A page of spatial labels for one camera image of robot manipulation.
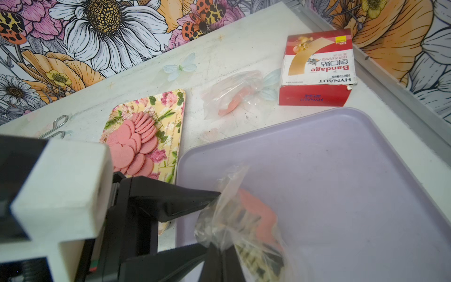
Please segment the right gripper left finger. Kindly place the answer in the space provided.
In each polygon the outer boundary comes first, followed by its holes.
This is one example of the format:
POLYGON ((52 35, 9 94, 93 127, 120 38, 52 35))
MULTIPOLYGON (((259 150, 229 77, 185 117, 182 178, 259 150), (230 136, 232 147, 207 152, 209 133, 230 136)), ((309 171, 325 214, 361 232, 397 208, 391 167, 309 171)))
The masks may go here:
POLYGON ((222 253, 210 244, 198 282, 222 282, 222 253))

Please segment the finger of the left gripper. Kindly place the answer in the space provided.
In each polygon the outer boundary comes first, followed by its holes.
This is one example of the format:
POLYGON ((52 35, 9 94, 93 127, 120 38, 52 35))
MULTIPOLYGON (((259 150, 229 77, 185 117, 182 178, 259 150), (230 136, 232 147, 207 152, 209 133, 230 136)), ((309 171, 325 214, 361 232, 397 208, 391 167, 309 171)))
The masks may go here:
POLYGON ((207 249, 201 244, 177 247, 154 255, 127 259, 121 264, 120 282, 179 282, 204 262, 207 249))
POLYGON ((143 176, 131 178, 132 203, 158 222, 203 210, 220 195, 216 191, 183 188, 143 176))

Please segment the bag of mixed snacks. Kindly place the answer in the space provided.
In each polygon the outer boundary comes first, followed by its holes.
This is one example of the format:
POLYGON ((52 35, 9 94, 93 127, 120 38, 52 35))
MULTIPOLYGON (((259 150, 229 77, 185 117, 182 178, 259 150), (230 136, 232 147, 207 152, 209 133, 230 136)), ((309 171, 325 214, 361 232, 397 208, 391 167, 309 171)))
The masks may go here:
POLYGON ((234 166, 217 181, 220 196, 198 215, 194 236, 204 247, 235 248, 247 282, 287 282, 292 274, 278 217, 244 189, 248 171, 246 165, 234 166))

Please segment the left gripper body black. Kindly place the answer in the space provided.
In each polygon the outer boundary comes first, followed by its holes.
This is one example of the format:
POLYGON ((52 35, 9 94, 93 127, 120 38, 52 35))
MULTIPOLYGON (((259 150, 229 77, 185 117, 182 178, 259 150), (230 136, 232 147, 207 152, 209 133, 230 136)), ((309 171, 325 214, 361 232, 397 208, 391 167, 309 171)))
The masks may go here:
POLYGON ((113 175, 113 205, 108 209, 103 234, 85 241, 75 276, 76 282, 118 282, 128 259, 155 255, 158 221, 136 199, 150 192, 153 179, 113 175))

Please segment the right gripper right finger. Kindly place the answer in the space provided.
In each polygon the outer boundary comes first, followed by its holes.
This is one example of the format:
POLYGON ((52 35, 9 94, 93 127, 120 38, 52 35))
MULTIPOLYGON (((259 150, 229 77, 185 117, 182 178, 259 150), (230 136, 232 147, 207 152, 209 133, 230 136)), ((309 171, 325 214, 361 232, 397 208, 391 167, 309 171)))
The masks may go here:
POLYGON ((222 282, 245 282, 243 269, 234 245, 222 252, 222 282))

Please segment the ziploc bag pink cookies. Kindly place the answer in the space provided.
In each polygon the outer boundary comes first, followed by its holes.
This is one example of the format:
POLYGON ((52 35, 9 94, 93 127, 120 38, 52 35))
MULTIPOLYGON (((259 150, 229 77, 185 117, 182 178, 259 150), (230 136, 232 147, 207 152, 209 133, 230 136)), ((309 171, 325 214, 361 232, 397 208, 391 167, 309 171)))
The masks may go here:
POLYGON ((231 114, 243 102, 250 102, 263 88, 259 70, 239 72, 213 84, 202 96, 205 120, 217 120, 231 114))

